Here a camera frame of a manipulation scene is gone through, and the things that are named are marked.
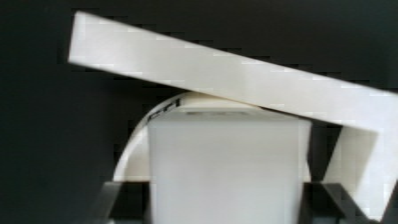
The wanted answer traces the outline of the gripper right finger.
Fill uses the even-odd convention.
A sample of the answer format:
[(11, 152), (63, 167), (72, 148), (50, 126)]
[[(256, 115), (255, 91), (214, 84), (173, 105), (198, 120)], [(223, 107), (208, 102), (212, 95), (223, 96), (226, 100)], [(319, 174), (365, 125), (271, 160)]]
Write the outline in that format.
[(381, 224), (366, 217), (340, 184), (304, 184), (303, 224)]

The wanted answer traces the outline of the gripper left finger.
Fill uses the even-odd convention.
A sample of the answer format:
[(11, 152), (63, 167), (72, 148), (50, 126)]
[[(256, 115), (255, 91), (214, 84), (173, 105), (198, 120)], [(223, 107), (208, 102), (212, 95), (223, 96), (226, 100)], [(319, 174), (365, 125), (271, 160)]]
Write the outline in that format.
[(151, 224), (148, 182), (104, 184), (82, 224)]

